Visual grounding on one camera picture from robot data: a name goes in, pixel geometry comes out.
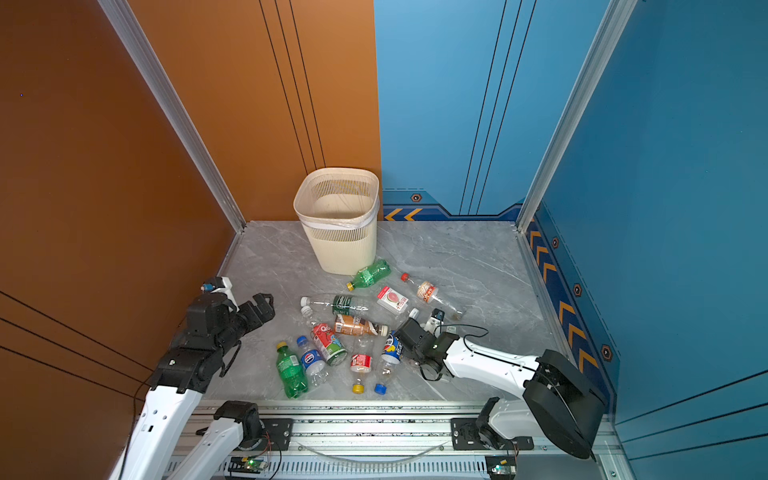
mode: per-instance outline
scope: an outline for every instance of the plastic bottle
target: plastic bottle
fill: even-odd
[[[375,305],[375,300],[368,300],[354,295],[338,295],[336,293],[319,293],[317,295],[301,297],[302,307],[308,306],[312,310],[321,313],[365,316]]]
[[[346,357],[346,349],[341,341],[334,335],[333,328],[328,323],[318,319],[318,313],[308,306],[301,307],[307,326],[312,331],[312,341],[320,351],[320,356],[328,365],[336,365]]]
[[[296,339],[296,344],[299,347],[299,361],[312,385],[319,386],[325,383],[330,371],[326,368],[328,364],[323,360],[320,352],[313,348],[314,345],[305,336]]]
[[[450,296],[439,292],[439,288],[431,282],[412,278],[408,273],[404,273],[400,280],[407,283],[420,300],[424,300],[425,303],[431,306],[440,306],[441,310],[445,311],[452,322],[458,322],[462,319],[465,308]]]
[[[336,323],[333,326],[336,333],[344,335],[374,335],[385,336],[389,327],[384,324],[374,323],[359,316],[336,315]]]
[[[416,319],[419,316],[419,309],[411,310],[408,317]],[[396,368],[400,364],[402,355],[402,344],[397,338],[395,338],[394,332],[391,332],[386,337],[386,343],[384,344],[384,351],[382,352],[381,360],[382,365],[379,367],[379,373],[376,375],[376,387],[374,392],[379,395],[386,394],[387,385],[389,385],[394,378],[395,373],[398,371]]]
[[[352,355],[352,361],[349,362],[349,368],[353,372],[355,383],[352,386],[354,393],[364,393],[366,391],[365,379],[371,371],[373,359],[373,338],[371,336],[359,336],[355,344],[355,354]]]
[[[386,260],[377,260],[373,265],[368,265],[366,268],[360,270],[357,275],[355,275],[355,278],[346,284],[346,288],[351,292],[355,288],[371,286],[389,275],[389,272],[391,272],[391,270],[389,269],[389,264]]]
[[[299,357],[288,349],[288,344],[280,342],[277,344],[277,372],[280,379],[283,380],[283,388],[289,399],[295,399],[306,392],[309,384],[304,375],[304,369],[299,362]]]

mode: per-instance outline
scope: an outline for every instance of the black line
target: black line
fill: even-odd
[[[642,458],[658,457],[660,455],[669,455],[670,453],[687,452],[688,450],[705,449],[706,447],[714,447],[717,445],[726,445],[727,443],[742,442],[743,440],[761,439],[762,437],[768,437],[768,433],[761,433],[759,435],[751,435],[748,437],[742,437],[740,439],[724,440],[722,442],[707,443],[706,445],[699,445],[696,447],[688,447],[687,449],[672,450],[671,452],[652,453],[650,455],[643,455],[641,457],[627,458],[627,460],[640,460]]]
[[[512,36],[509,38],[509,46],[507,47],[507,58],[504,59],[504,67],[502,68],[502,79],[498,82],[498,90],[496,91],[496,99],[493,102],[493,110],[491,111],[491,121],[488,123],[488,131],[485,133],[485,143],[482,147],[482,154],[480,155],[480,165],[478,165],[478,173],[475,175],[475,186],[472,188],[472,198],[469,199],[469,210],[467,210],[467,213],[472,210],[472,201],[475,199],[475,190],[477,190],[478,187],[478,179],[480,178],[480,170],[482,170],[482,158],[485,156],[485,149],[488,146],[488,137],[491,136],[491,128],[493,128],[493,117],[496,115],[496,105],[498,104],[498,94],[502,91],[502,84],[504,83],[504,73],[507,71],[507,62],[509,61],[509,52],[512,50],[512,41],[515,39],[515,31],[517,31],[518,28],[518,20],[520,18],[520,9],[523,6],[523,2],[520,1],[520,5],[518,6],[518,16],[515,17],[515,25],[512,27]],[[499,125],[498,132],[501,133],[502,127]]]
[[[690,427],[691,425],[696,425],[698,423],[704,423],[704,422],[709,422],[710,420],[722,419],[723,417],[727,417],[727,416],[730,416],[730,415],[736,415],[737,413],[749,412],[750,410],[760,409],[760,408],[763,408],[764,406],[768,406],[768,402],[761,403],[759,405],[755,405],[755,406],[751,406],[751,407],[746,407],[745,409],[735,410],[733,412],[723,413],[721,415],[715,415],[714,417],[710,417],[708,419],[701,419],[701,420],[697,420],[696,422],[686,423],[685,425],[679,425],[677,427],[672,427],[671,429],[661,430],[660,432],[649,433],[648,435],[642,435],[640,437],[635,437],[635,438],[629,439],[629,440],[622,440],[621,443],[624,444],[624,443],[627,443],[627,442],[633,442],[635,440],[644,439],[646,437],[650,437],[650,436],[653,436],[653,435],[659,435],[660,433],[667,433],[667,432],[671,432],[672,430],[677,430],[677,429],[683,429],[685,427]]]
[[[293,125],[293,133],[296,134],[296,143],[299,145],[299,153],[301,154],[301,163],[304,165],[304,172],[307,175],[310,174],[309,169],[306,167],[306,161],[304,160],[304,151],[301,149],[301,142],[299,141],[299,131],[296,129],[296,122],[293,121],[293,112],[290,110],[290,103],[288,102],[288,92],[286,91],[286,85],[283,83],[283,74],[280,73],[280,64],[277,63],[277,53],[275,53],[275,45],[272,43],[272,35],[270,34],[270,26],[266,24],[266,15],[264,14],[264,5],[259,0],[259,7],[261,7],[261,16],[264,18],[264,26],[266,27],[266,36],[270,39],[270,46],[272,47],[272,55],[275,57],[275,66],[277,67],[277,75],[280,77],[280,84],[283,86],[283,95],[286,97],[286,106],[288,107],[288,115],[290,115],[290,123]]]
[[[277,0],[275,0],[275,10],[277,10],[277,21],[280,23],[280,31],[283,33],[283,43],[286,46],[286,55],[288,55],[288,65],[290,65],[290,74],[293,76],[293,86],[296,88],[296,98],[299,99],[299,110],[301,110],[301,118],[304,120],[304,131],[306,132],[306,141],[310,143],[310,153],[312,154],[312,163],[317,170],[317,162],[315,162],[315,151],[312,148],[312,139],[310,138],[310,129],[306,126],[306,117],[304,116],[304,107],[301,105],[301,94],[299,93],[299,84],[296,83],[296,74],[293,72],[293,62],[290,60],[290,51],[288,50],[288,41],[286,40],[286,31],[283,30],[283,19],[280,17],[280,8],[277,6]]]
[[[480,106],[480,118],[478,118],[478,128],[475,131],[475,141],[472,142],[472,153],[469,155],[469,166],[467,167],[467,177],[464,180],[464,191],[462,192],[462,202],[458,206],[458,214],[462,214],[464,208],[464,196],[467,194],[467,185],[469,183],[469,172],[472,171],[472,157],[475,156],[475,145],[478,143],[478,133],[480,132],[480,122],[482,121],[482,111],[485,108],[485,97],[488,95],[488,86],[491,84],[491,72],[493,71],[493,61],[496,59],[496,48],[498,47],[498,37],[502,34],[502,23],[504,23],[504,12],[507,10],[507,0],[504,0],[502,9],[502,19],[498,23],[498,33],[496,34],[496,44],[493,46],[493,56],[491,56],[491,67],[488,69],[488,80],[485,82],[485,93],[482,95],[482,105]]]
[[[493,144],[493,151],[491,152],[491,160],[488,161],[488,169],[485,171],[485,180],[483,180],[482,183],[482,190],[480,192],[480,199],[478,200],[478,207],[477,210],[475,210],[475,213],[478,213],[480,211],[480,202],[482,202],[482,195],[485,193],[485,184],[488,183],[488,174],[491,172],[491,165],[493,164],[493,156],[496,155],[496,145],[498,145],[498,138],[502,135],[502,127],[504,126],[504,117],[507,116],[507,107],[509,106],[509,98],[512,96],[512,88],[515,86],[515,79],[518,77],[518,69],[520,68],[520,59],[523,58],[523,50],[525,49],[525,40],[528,38],[528,30],[531,29],[531,20],[533,20],[533,12],[536,11],[536,2],[538,0],[534,0],[533,2],[533,8],[531,9],[531,17],[528,19],[528,27],[525,29],[525,37],[523,37],[523,45],[520,47],[520,55],[518,56],[518,64],[515,66],[515,74],[512,75],[512,85],[509,86],[509,94],[507,95],[507,104],[504,105],[504,113],[502,114],[502,122],[498,126],[498,134],[496,135],[496,142]]]
[[[60,344],[60,343],[54,342],[54,341],[53,341],[53,340],[51,340],[51,339],[47,339],[47,338],[45,338],[43,335],[39,335],[39,334],[37,334],[37,333],[35,333],[35,332],[33,332],[33,331],[29,330],[29,329],[26,329],[26,328],[24,328],[24,327],[23,327],[23,326],[21,326],[21,325],[17,325],[17,324],[15,324],[15,323],[13,323],[11,320],[8,320],[8,319],[4,319],[4,318],[2,318],[1,316],[0,316],[0,320],[1,320],[1,321],[3,321],[3,322],[6,322],[8,325],[13,325],[13,326],[15,326],[16,328],[18,328],[18,329],[20,329],[20,330],[24,330],[26,333],[30,333],[30,334],[32,334],[32,335],[34,335],[34,336],[38,337],[39,339],[43,339],[43,340],[45,340],[46,342],[50,342],[50,343],[53,343],[54,345],[56,345],[56,346],[58,346],[58,347],[61,347],[62,349],[64,349],[64,350],[67,350],[68,352],[72,352],[72,353],[74,353],[74,354],[75,354],[75,355],[77,355],[77,356],[81,356],[81,357],[82,357],[82,358],[84,358],[84,359],[87,359],[87,360],[91,360],[93,363],[97,363],[97,364],[99,364],[99,365],[103,366],[105,369],[110,369],[110,370],[112,370],[113,372],[116,372],[116,373],[119,373],[119,374],[121,374],[122,376],[128,377],[128,378],[129,378],[129,379],[131,379],[131,380],[135,380],[135,381],[137,381],[137,382],[141,382],[141,380],[139,380],[139,379],[136,379],[136,378],[134,378],[134,377],[132,377],[132,376],[128,375],[127,373],[123,373],[123,372],[121,372],[121,371],[120,371],[120,370],[118,370],[118,369],[113,369],[113,368],[112,368],[112,367],[110,367],[109,365],[105,365],[104,363],[101,363],[101,362],[99,362],[98,360],[94,360],[94,359],[92,359],[90,356],[86,356],[86,355],[83,355],[82,353],[80,353],[80,352],[76,352],[76,351],[74,351],[73,349],[69,348],[68,346],[64,346],[64,345],[62,345],[62,344]]]
[[[33,362],[37,362],[37,363],[40,363],[40,364],[42,364],[42,365],[45,365],[45,366],[49,366],[49,367],[51,367],[52,369],[56,369],[56,370],[58,370],[59,372],[68,373],[69,375],[72,375],[73,377],[77,377],[77,378],[79,378],[79,379],[85,380],[86,382],[90,382],[90,383],[93,383],[94,385],[103,386],[104,388],[106,388],[106,389],[108,389],[108,390],[111,390],[111,391],[113,391],[113,392],[117,392],[117,393],[119,393],[119,394],[121,394],[121,395],[125,395],[125,396],[127,396],[129,399],[133,398],[133,397],[132,397],[130,394],[128,394],[128,393],[125,393],[125,392],[121,392],[120,390],[117,390],[117,389],[113,389],[113,388],[112,388],[112,387],[110,387],[110,386],[106,386],[106,385],[104,385],[104,384],[102,384],[102,383],[99,383],[99,382],[95,382],[95,381],[93,381],[93,380],[91,380],[91,379],[87,379],[87,378],[85,378],[84,376],[80,376],[80,375],[78,375],[77,373],[72,373],[72,372],[69,372],[69,371],[67,371],[67,370],[64,370],[64,369],[60,369],[59,367],[57,367],[57,366],[53,366],[53,365],[51,365],[50,363],[46,363],[46,362],[43,362],[42,360],[33,359],[33,358],[32,358],[32,357],[30,357],[29,355],[25,355],[25,354],[23,354],[23,353],[20,353],[20,352],[17,352],[17,351],[15,351],[15,350],[11,350],[11,349],[9,349],[7,346],[2,346],[2,345],[0,345],[0,349],[6,350],[6,351],[8,351],[8,352],[10,352],[10,353],[15,353],[15,354],[16,354],[16,355],[18,355],[18,356],[23,356],[24,358],[26,358],[26,359],[29,359],[29,360],[31,360],[31,361],[33,361]]]
[[[717,390],[721,390],[721,389],[724,389],[724,388],[726,388],[726,387],[729,387],[729,386],[732,386],[732,385],[736,385],[737,383],[741,383],[741,382],[744,382],[745,380],[753,379],[753,378],[755,378],[755,377],[757,377],[757,376],[765,375],[766,373],[768,373],[768,370],[763,370],[762,372],[754,373],[753,375],[750,375],[750,376],[745,376],[745,377],[744,377],[744,378],[742,378],[742,379],[734,380],[734,381],[733,381],[733,382],[731,382],[731,383],[726,383],[725,385],[721,385],[721,386],[719,386],[719,387],[716,387],[716,388],[714,388],[714,389],[711,389],[711,390],[707,390],[706,392],[697,393],[696,395],[694,395],[694,396],[690,396],[690,397],[688,397],[688,398],[686,398],[686,399],[677,400],[676,402],[672,402],[672,403],[670,403],[669,405],[665,405],[665,406],[663,406],[663,407],[659,407],[659,408],[657,408],[657,409],[653,409],[653,410],[651,410],[651,411],[649,411],[649,412],[641,413],[640,415],[636,415],[636,416],[632,417],[631,419],[626,419],[626,420],[622,420],[622,421],[620,421],[620,422],[616,422],[616,425],[620,425],[620,424],[622,424],[622,423],[625,423],[625,422],[629,422],[629,421],[631,421],[631,420],[639,419],[639,418],[640,418],[640,417],[642,417],[642,416],[650,415],[651,413],[655,413],[655,412],[658,412],[659,410],[668,409],[668,408],[669,408],[669,407],[671,407],[671,406],[680,405],[681,403],[683,403],[683,402],[687,402],[688,400],[693,400],[693,399],[696,399],[696,398],[698,398],[698,397],[700,397],[700,396],[704,396],[704,395],[706,395],[707,393],[716,392]]]
[[[117,350],[115,350],[115,349],[113,349],[113,348],[111,348],[111,347],[108,347],[108,346],[106,346],[105,344],[103,344],[103,343],[99,342],[98,340],[96,340],[96,339],[92,339],[90,336],[88,336],[88,335],[85,335],[83,332],[79,332],[79,331],[77,331],[76,329],[74,329],[74,328],[70,327],[70,326],[69,326],[69,325],[67,325],[66,323],[63,323],[63,322],[59,322],[59,321],[58,321],[58,320],[56,320],[54,317],[52,317],[52,316],[50,316],[50,315],[48,315],[48,314],[46,314],[46,313],[43,313],[43,312],[41,312],[40,310],[38,310],[38,309],[34,308],[34,307],[33,307],[33,306],[31,306],[31,305],[28,305],[27,303],[24,303],[24,302],[22,302],[22,301],[21,301],[21,300],[19,300],[18,298],[14,297],[14,296],[10,296],[10,295],[8,295],[6,292],[3,292],[2,290],[0,290],[0,293],[1,293],[1,294],[3,294],[3,295],[5,295],[5,296],[7,296],[9,299],[13,300],[13,301],[14,301],[14,302],[16,302],[16,303],[18,303],[18,304],[20,304],[20,305],[23,305],[23,306],[26,306],[27,308],[29,308],[29,309],[30,309],[30,310],[32,310],[33,312],[39,313],[40,315],[43,315],[45,318],[47,318],[47,319],[49,319],[49,320],[51,320],[51,321],[53,321],[53,322],[56,322],[56,323],[58,323],[59,325],[63,326],[64,328],[66,328],[66,329],[69,329],[69,330],[71,330],[72,332],[75,332],[75,333],[77,333],[78,335],[80,335],[80,336],[83,336],[83,337],[85,337],[85,338],[89,339],[89,340],[90,340],[90,341],[92,341],[93,343],[96,343],[96,344],[98,344],[98,345],[101,345],[101,346],[103,346],[105,349],[109,350],[110,352],[113,352],[113,353],[117,353],[119,356],[123,357],[124,359],[128,359],[128,360],[130,360],[130,361],[132,361],[133,363],[135,363],[136,365],[139,365],[139,366],[143,366],[143,367],[144,367],[145,369],[147,369],[147,370],[154,370],[154,369],[151,369],[151,368],[149,368],[149,367],[148,367],[148,366],[146,366],[146,365],[143,365],[143,364],[141,364],[141,363],[137,362],[136,360],[132,359],[130,356],[127,356],[127,355],[123,355],[122,353],[118,352]]]
[[[315,113],[315,103],[312,101],[312,90],[310,89],[310,78],[306,75],[306,65],[304,64],[304,53],[301,51],[301,41],[299,40],[299,27],[296,26],[296,16],[293,14],[293,1],[288,0],[290,5],[290,16],[293,18],[293,30],[296,31],[296,43],[299,44],[299,55],[301,56],[301,67],[304,69],[304,79],[306,80],[306,91],[310,93],[310,107],[312,107],[312,116],[315,118],[315,131],[317,132],[317,141],[320,143],[320,155],[323,157],[323,166],[326,167],[326,154],[323,152],[323,139],[320,137],[320,128],[317,126],[317,114]]]

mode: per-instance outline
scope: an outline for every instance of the aluminum frame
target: aluminum frame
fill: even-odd
[[[240,212],[237,202],[221,177],[221,172],[210,156],[187,109],[181,103],[179,95],[155,55],[131,7],[126,0],[98,0],[98,2],[232,228],[235,232],[242,232],[245,228],[245,217]]]
[[[598,86],[605,66],[611,59],[636,4],[637,0],[611,0],[611,3],[608,4],[598,33],[594,36],[587,57],[576,78],[576,83],[571,90],[571,95],[568,97],[568,103],[565,104],[558,126],[552,134],[547,151],[541,159],[531,187],[528,189],[528,194],[525,196],[525,201],[515,222],[519,232],[524,233],[528,229],[528,224],[533,219],[541,199],[544,198],[544,193],[558,169],[565,149],[571,142],[581,116],[592,98],[594,89]]]

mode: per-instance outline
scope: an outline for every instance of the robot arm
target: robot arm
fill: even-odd
[[[226,277],[206,280],[201,288],[203,293],[188,306],[187,328],[174,342],[176,346],[171,347],[163,356],[150,377],[150,391],[141,416],[126,449],[112,470],[110,480],[159,480],[184,425],[203,398],[210,381],[217,372],[224,376],[235,360],[240,338],[274,318],[275,310],[270,294],[259,293],[253,297],[253,302],[248,301],[237,307],[231,288],[232,283]],[[224,365],[224,356],[235,346],[237,350],[232,359]],[[243,414],[233,418],[232,412],[238,413],[238,410],[232,410],[231,407],[240,403],[243,402],[224,404],[231,405],[219,415],[221,419],[214,421],[214,429],[221,429],[224,437],[222,434],[217,436],[215,449],[211,448],[214,447],[211,439],[207,439],[205,445],[198,445],[193,450],[194,455],[189,464],[195,465],[193,472],[206,472],[208,467],[201,465],[216,456],[216,449],[226,449],[236,439],[234,446],[237,446],[243,441],[244,435],[258,438],[261,432],[261,428],[257,428],[259,424],[249,423],[255,410],[253,404],[247,404],[253,407],[250,410],[240,407],[250,412],[248,415],[240,412]],[[215,458],[214,472],[221,458],[223,456]]]
[[[445,375],[476,379],[525,400],[527,409],[520,402],[499,398],[486,403],[477,427],[488,446],[498,449],[504,439],[543,432],[564,452],[591,456],[607,400],[560,353],[545,350],[539,357],[520,356],[476,345],[454,333],[435,337],[410,318],[394,335],[425,379]]]

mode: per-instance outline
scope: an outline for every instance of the green label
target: green label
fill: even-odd
[[[333,312],[349,315],[349,305],[352,303],[351,295],[336,295],[333,299]]]

